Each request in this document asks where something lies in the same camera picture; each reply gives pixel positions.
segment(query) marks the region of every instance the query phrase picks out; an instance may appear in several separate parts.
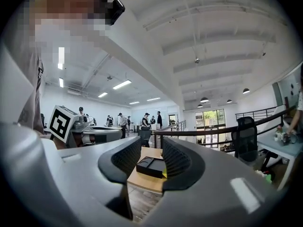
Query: black ceiling fixture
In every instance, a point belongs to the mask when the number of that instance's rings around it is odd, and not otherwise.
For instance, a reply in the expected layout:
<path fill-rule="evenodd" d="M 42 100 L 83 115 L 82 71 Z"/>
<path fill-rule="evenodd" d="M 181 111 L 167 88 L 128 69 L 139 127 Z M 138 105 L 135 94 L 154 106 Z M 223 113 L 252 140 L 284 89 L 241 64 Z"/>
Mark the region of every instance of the black ceiling fixture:
<path fill-rule="evenodd" d="M 201 103 L 206 103 L 206 102 L 208 102 L 209 100 L 208 100 L 208 98 L 207 97 L 202 97 L 201 98 Z"/>

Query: window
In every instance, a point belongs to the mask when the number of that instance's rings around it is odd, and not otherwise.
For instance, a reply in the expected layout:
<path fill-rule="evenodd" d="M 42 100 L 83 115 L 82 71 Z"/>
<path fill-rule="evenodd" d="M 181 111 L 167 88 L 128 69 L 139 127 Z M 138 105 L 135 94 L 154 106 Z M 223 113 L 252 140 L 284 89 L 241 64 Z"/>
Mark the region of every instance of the window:
<path fill-rule="evenodd" d="M 224 129 L 226 127 L 224 109 L 196 113 L 196 126 L 197 131 Z M 220 147 L 223 147 L 225 144 L 217 145 L 214 143 L 224 141 L 226 141 L 226 133 L 197 136 L 197 144 L 213 143 L 212 145 L 204 145 L 207 148 L 220 149 Z"/>

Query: metal railing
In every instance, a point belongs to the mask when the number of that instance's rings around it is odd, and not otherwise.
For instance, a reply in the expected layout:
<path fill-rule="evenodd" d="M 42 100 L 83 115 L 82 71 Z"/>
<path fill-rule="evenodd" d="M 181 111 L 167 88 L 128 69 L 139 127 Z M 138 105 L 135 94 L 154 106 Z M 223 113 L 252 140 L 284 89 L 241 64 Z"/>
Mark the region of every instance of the metal railing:
<path fill-rule="evenodd" d="M 176 124 L 172 124 L 166 128 L 154 131 L 154 141 L 155 141 L 155 148 L 157 148 L 157 134 L 155 132 L 159 132 L 159 131 L 168 131 L 168 132 L 176 132 L 176 131 L 184 131 L 186 128 L 186 120 L 181 121 L 179 123 Z M 163 146 L 163 137 L 160 137 L 160 145 Z"/>
<path fill-rule="evenodd" d="M 275 111 L 276 107 L 272 107 L 272 108 L 266 108 L 266 109 L 262 109 L 262 110 L 255 110 L 255 111 L 251 111 L 251 112 L 245 112 L 245 113 L 236 113 L 236 120 L 238 120 L 239 118 L 242 117 L 252 117 L 254 119 L 254 121 L 258 121 L 261 119 L 265 119 L 267 117 L 270 117 L 273 115 L 274 111 Z"/>
<path fill-rule="evenodd" d="M 262 132 L 257 133 L 257 135 L 263 134 L 265 132 L 268 132 L 274 128 L 276 128 L 277 126 L 281 125 L 283 126 L 283 115 L 289 113 L 290 111 L 292 111 L 293 109 L 295 109 L 295 106 L 292 106 L 284 111 L 281 111 L 275 115 L 269 116 L 267 118 L 258 120 L 255 122 L 255 125 L 261 125 L 264 123 L 267 123 L 269 121 L 272 121 L 274 119 L 277 118 L 281 118 L 281 122 L 267 130 L 264 130 Z M 234 127 L 230 127 L 230 128 L 225 128 L 225 129 L 219 129 L 219 130 L 212 130 L 212 131 L 167 131 L 166 129 L 170 129 L 171 126 L 165 128 L 165 129 L 161 129 L 161 130 L 157 130 L 154 131 L 154 137 L 155 137 L 155 148 L 157 147 L 157 135 L 160 135 L 160 147 L 163 148 L 163 136 L 200 136 L 200 135 L 213 135 L 213 134 L 224 134 L 224 133 L 231 133 L 237 130 L 237 126 Z M 229 141 L 222 141 L 222 142 L 214 142 L 214 143 L 205 143 L 205 144 L 200 144 L 202 146 L 206 146 L 206 145 L 220 145 L 220 144 L 227 144 L 227 143 L 232 143 L 232 140 Z"/>

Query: doorway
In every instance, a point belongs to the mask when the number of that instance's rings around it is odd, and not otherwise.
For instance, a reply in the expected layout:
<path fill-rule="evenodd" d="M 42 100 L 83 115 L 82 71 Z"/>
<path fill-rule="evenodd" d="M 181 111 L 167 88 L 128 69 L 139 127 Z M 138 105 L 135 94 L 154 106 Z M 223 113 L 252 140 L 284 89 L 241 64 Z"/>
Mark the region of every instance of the doorway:
<path fill-rule="evenodd" d="M 169 126 L 178 123 L 178 114 L 169 114 Z"/>
<path fill-rule="evenodd" d="M 213 131 L 226 128 L 224 109 L 204 111 L 196 113 L 197 131 Z M 211 144 L 226 141 L 226 134 L 213 134 L 197 136 L 197 144 Z M 205 145 L 207 148 L 216 148 L 224 146 L 224 144 Z"/>

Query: black box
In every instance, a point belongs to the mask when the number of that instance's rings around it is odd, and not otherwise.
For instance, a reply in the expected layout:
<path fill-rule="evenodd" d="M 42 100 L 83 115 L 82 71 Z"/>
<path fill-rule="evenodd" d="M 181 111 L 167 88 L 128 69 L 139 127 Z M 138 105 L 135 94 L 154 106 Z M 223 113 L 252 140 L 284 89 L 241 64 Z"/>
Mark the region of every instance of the black box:
<path fill-rule="evenodd" d="M 136 165 L 136 171 L 148 176 L 163 178 L 163 170 L 166 168 L 163 159 L 145 157 Z"/>

